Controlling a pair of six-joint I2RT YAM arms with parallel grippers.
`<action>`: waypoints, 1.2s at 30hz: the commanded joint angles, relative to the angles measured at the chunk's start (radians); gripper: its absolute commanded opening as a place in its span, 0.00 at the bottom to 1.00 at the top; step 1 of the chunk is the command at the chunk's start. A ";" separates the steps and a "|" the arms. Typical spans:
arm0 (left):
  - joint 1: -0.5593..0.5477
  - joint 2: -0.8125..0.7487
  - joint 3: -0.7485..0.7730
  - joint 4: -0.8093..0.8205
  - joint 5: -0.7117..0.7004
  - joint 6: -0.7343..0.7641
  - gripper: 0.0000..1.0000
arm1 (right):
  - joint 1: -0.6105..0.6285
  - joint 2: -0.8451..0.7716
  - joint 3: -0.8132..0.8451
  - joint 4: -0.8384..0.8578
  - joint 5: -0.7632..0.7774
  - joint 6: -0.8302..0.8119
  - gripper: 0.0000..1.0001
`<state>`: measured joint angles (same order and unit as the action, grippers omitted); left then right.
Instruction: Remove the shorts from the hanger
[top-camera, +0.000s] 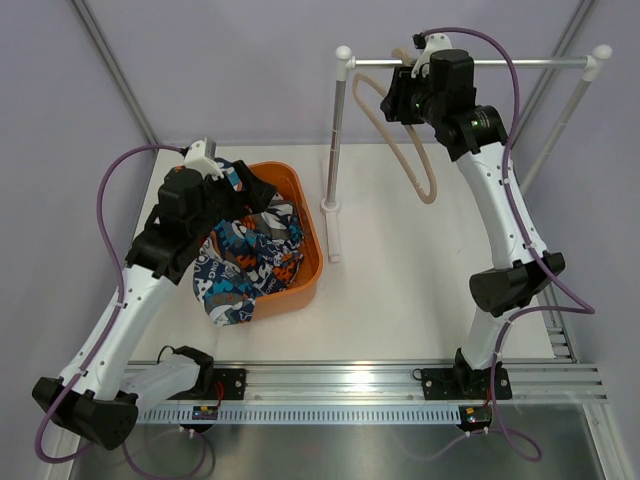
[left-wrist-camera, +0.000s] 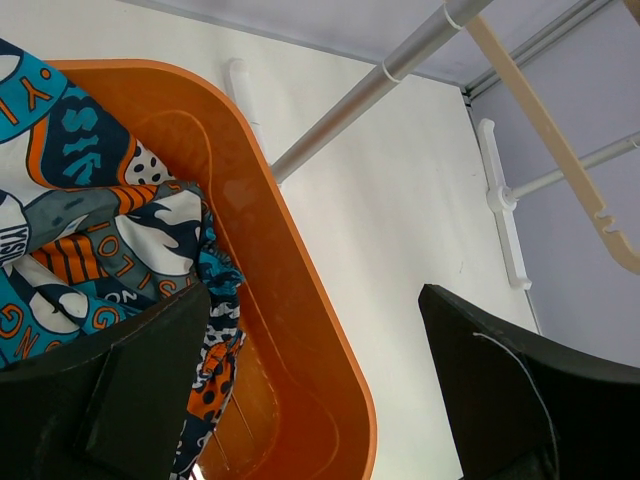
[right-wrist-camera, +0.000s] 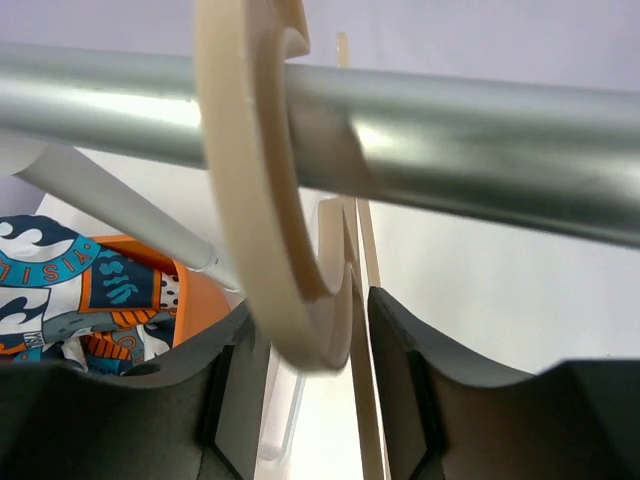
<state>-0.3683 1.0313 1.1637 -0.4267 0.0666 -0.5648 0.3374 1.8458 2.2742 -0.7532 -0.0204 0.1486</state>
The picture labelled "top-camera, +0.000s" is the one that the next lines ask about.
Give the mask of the colourful patterned shorts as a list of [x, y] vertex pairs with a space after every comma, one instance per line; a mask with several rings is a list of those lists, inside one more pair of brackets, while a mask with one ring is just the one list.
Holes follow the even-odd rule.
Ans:
[[265, 211], [220, 221], [194, 263], [193, 291], [217, 326], [253, 319], [257, 299], [288, 289], [304, 254], [295, 203], [276, 193]]

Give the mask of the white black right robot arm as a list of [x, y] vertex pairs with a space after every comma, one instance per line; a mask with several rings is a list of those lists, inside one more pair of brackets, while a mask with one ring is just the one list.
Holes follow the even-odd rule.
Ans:
[[414, 66], [397, 67], [381, 110], [389, 122], [427, 124], [466, 180], [490, 244], [492, 268], [472, 275], [476, 304], [470, 332], [449, 368], [423, 369], [428, 400], [512, 396], [499, 359], [505, 326], [565, 268], [527, 213], [505, 147], [498, 111], [476, 102], [474, 61], [464, 50], [426, 50]]

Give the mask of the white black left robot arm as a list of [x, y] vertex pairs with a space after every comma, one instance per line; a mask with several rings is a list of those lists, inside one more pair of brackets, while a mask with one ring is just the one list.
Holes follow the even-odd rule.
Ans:
[[243, 161], [240, 184], [214, 167], [175, 167], [125, 258], [122, 279], [94, 332], [56, 378], [42, 377], [32, 396], [49, 421], [106, 450], [122, 445], [138, 416], [164, 401], [214, 392], [213, 358], [180, 347], [140, 374], [124, 373], [150, 320], [179, 285], [214, 227], [263, 212], [277, 193]]

